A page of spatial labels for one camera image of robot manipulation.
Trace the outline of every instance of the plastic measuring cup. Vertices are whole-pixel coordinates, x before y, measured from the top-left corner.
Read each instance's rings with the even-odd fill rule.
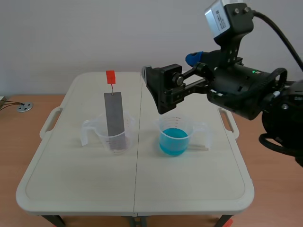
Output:
[[[135,125],[135,120],[128,112],[123,111],[124,132],[108,136],[106,114],[101,114],[94,120],[85,121],[81,126],[81,143],[82,146],[88,143],[87,131],[93,130],[99,136],[105,148],[115,154],[121,154],[132,145],[132,130]]]
[[[210,148],[211,133],[204,122],[194,122],[182,114],[167,113],[156,124],[160,130],[160,148],[168,155],[181,155],[196,131],[205,132],[204,146]]]

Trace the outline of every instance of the cup handle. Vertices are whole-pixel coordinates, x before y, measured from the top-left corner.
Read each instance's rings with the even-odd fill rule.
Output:
[[[88,130],[95,131],[96,128],[93,126],[94,124],[95,124],[94,120],[83,122],[83,124],[81,126],[81,131],[80,131],[80,138],[81,138],[82,146],[85,146],[88,144],[89,139],[87,137],[87,131]]]

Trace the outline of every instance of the gray metal plate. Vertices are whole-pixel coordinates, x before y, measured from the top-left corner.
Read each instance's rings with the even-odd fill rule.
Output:
[[[23,112],[29,111],[31,108],[33,108],[33,106],[34,106],[33,103],[27,102],[27,103],[24,103],[24,105],[19,105],[17,107],[17,111],[20,113],[23,113]]]

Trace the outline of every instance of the black cable on table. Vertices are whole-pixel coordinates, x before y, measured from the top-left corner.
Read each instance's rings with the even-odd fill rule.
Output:
[[[291,45],[291,43],[289,42],[289,40],[286,38],[286,36],[283,34],[283,32],[281,31],[281,29],[267,16],[265,16],[264,14],[257,12],[255,10],[252,11],[253,15],[255,17],[260,18],[261,20],[263,20],[265,23],[267,23],[276,33],[277,35],[280,37],[280,39],[284,42],[284,44],[286,45],[286,47],[288,48],[288,50],[290,51],[291,55],[294,57],[295,61],[298,63],[299,67],[301,68],[301,70],[303,71],[303,62],[300,58],[300,56],[298,55],[298,53],[295,51],[294,47]]]
[[[20,104],[20,105],[24,105],[24,103],[21,103],[21,102],[7,101],[7,100],[1,100],[1,101],[5,102],[5,103],[17,103],[17,104]]]
[[[12,106],[12,105],[20,105],[20,104],[19,104],[19,103],[14,103],[14,104],[7,105],[7,106],[1,108],[0,111],[1,111],[1,110],[4,110],[5,108],[7,108],[7,107],[9,107],[9,106]]]

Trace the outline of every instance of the wooden table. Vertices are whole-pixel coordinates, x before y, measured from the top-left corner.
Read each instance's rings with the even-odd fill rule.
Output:
[[[51,227],[41,217],[26,214],[15,200],[15,191],[39,143],[39,132],[50,111],[64,96],[15,96],[10,101],[33,102],[32,110],[18,113],[16,106],[0,111],[0,227]],[[292,157],[264,148],[258,136],[264,130],[260,116],[248,121],[234,116],[240,130],[237,142],[255,187],[253,204],[233,217],[233,227],[300,226],[303,211],[303,169]],[[66,216],[67,226],[128,226],[120,217]],[[215,216],[153,216],[150,227],[211,227]]]

